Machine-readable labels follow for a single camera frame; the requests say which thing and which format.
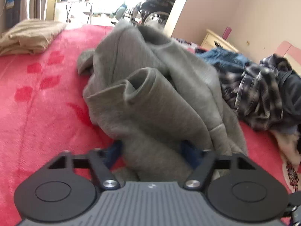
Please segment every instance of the cream wooden drawer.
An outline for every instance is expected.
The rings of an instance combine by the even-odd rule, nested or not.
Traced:
[[[238,49],[233,47],[229,42],[225,41],[223,38],[215,34],[213,31],[207,29],[207,35],[205,36],[205,39],[203,40],[201,47],[207,50],[210,50],[214,47],[217,47],[217,45],[220,45],[222,48],[238,52]]]

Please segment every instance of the red blanket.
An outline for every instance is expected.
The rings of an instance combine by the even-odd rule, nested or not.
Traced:
[[[64,150],[83,154],[111,143],[90,122],[82,98],[88,77],[76,70],[79,54],[95,48],[111,29],[84,25],[63,31],[43,54],[0,57],[1,225],[20,221],[13,202],[16,187],[55,155]],[[270,136],[242,127],[250,157],[285,184]]]

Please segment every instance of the headboard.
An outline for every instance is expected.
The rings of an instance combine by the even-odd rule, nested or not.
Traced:
[[[283,41],[275,53],[286,58],[292,68],[301,76],[301,49],[294,47],[288,41]]]

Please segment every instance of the black and white plaid garment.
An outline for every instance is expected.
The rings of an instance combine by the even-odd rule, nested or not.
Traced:
[[[219,64],[214,67],[219,72],[223,98],[253,129],[267,130],[283,118],[275,67],[250,62],[235,73]]]

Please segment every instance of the silver screw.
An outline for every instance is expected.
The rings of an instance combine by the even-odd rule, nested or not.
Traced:
[[[201,183],[197,180],[188,180],[188,181],[186,181],[185,185],[188,188],[197,188],[201,185]]]
[[[104,181],[102,185],[106,188],[114,188],[117,186],[117,181],[109,179]]]

